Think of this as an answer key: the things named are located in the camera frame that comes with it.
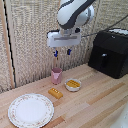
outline black box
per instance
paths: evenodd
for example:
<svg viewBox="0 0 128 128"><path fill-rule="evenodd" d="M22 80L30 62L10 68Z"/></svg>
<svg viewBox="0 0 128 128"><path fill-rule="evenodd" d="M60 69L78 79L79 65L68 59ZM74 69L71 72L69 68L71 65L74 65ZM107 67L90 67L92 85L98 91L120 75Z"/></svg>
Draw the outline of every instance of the black box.
<svg viewBox="0 0 128 128"><path fill-rule="evenodd" d="M128 73L128 36L99 32L93 42L88 66L118 79Z"/></svg>

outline cable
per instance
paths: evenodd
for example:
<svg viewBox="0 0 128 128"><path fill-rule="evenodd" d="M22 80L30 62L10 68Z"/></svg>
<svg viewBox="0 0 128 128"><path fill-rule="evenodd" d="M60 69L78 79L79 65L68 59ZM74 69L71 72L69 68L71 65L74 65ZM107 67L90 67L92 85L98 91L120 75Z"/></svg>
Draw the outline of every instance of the cable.
<svg viewBox="0 0 128 128"><path fill-rule="evenodd" d="M128 15L126 15L125 17L123 17L121 20L117 21L115 24L113 24L113 25L109 26L108 28L106 28L106 29L104 29L104 30L101 30L101 31L99 31L99 32L109 30L110 28L112 28L112 27L115 26L116 24L120 23L121 21L123 21L123 20L126 19L127 17L128 17ZM96 35L96 34L98 34L99 32L92 33L92 34L89 34L89 35L85 35L85 36L82 36L82 37L87 37L87 36Z"/></svg>

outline small cup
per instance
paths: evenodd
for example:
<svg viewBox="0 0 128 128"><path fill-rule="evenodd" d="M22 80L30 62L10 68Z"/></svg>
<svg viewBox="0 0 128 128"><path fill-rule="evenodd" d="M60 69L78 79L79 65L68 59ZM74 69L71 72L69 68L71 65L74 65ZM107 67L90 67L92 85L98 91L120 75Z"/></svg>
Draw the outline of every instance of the small cup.
<svg viewBox="0 0 128 128"><path fill-rule="evenodd" d="M62 80L62 69L53 68L51 71L51 81L53 84L59 84Z"/></svg>

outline floral pattern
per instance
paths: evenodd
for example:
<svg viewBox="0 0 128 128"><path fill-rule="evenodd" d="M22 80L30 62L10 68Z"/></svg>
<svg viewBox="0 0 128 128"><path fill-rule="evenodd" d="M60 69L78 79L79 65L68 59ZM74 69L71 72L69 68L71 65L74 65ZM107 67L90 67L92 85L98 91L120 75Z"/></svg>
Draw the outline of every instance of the floral pattern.
<svg viewBox="0 0 128 128"><path fill-rule="evenodd" d="M45 103L45 106L47 108L46 110L46 114L45 114L45 118L39 120L38 122L33 122L33 123L26 123L26 122L22 122L21 120L19 120L16 117L16 109L17 107L20 105L21 102L24 102L25 100L29 100L29 99L34 99L34 100L39 100L40 102ZM23 127L23 128L39 128L44 126L45 124L47 124L54 113L54 107L52 102L45 96L40 95L40 94L26 94L26 95L22 95L20 97L18 97L17 99L15 99L9 109L8 109L8 116L10 121L17 127Z"/></svg>

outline wooden table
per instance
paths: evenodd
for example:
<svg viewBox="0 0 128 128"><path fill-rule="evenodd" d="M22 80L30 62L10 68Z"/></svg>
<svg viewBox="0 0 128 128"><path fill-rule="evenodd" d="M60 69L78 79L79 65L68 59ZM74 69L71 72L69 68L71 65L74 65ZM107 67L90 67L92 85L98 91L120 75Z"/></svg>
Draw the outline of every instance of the wooden table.
<svg viewBox="0 0 128 128"><path fill-rule="evenodd" d="M82 82L78 92L65 88L68 78ZM48 94L53 87L63 93L61 99ZM63 80L58 85L53 85L48 77L0 94L0 128L15 128L8 119L9 105L27 93L42 94L54 104L54 116L44 128L109 128L128 101L128 75L113 79L81 65L63 72Z"/></svg>

